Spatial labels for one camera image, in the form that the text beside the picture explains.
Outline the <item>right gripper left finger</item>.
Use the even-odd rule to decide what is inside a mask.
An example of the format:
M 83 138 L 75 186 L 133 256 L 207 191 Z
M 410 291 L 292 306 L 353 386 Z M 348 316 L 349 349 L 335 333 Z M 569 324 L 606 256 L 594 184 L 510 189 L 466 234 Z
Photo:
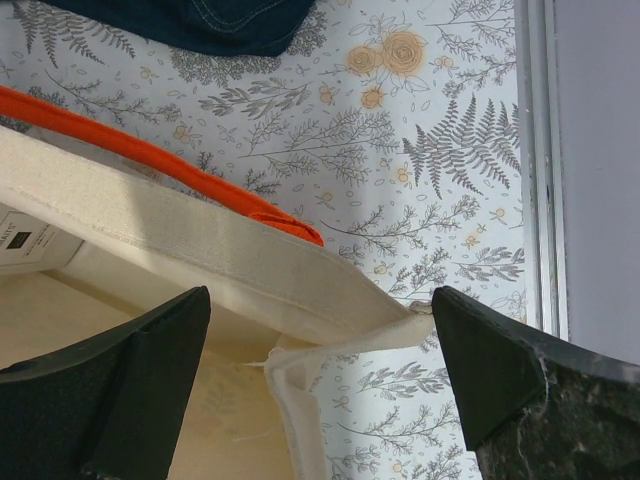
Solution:
M 167 478 L 210 315 L 196 287 L 2 369 L 2 478 Z

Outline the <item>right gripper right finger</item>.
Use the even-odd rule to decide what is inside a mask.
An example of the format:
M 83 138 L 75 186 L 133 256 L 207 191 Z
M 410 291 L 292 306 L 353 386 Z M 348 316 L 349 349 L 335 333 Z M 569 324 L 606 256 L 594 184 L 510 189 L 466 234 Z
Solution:
M 483 478 L 638 478 L 637 365 L 449 286 L 435 290 L 431 306 L 466 447 Z

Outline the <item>white rectangular lotion bottle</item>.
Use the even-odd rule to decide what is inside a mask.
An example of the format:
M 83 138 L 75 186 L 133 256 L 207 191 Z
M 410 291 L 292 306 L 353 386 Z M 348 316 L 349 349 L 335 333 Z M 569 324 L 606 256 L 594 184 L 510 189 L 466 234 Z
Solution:
M 1 275 L 55 270 L 67 265 L 84 241 L 5 204 L 1 205 Z

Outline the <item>beige canvas bag orange handles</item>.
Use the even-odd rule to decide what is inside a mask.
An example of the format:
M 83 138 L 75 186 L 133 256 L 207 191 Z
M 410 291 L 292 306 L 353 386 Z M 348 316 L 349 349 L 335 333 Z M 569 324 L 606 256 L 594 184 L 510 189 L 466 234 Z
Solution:
M 313 384 L 333 356 L 413 347 L 434 326 L 311 226 L 175 155 L 9 88 L 1 205 L 84 241 L 1 275 L 1 371 L 208 289 L 211 315 L 165 479 L 326 479 Z

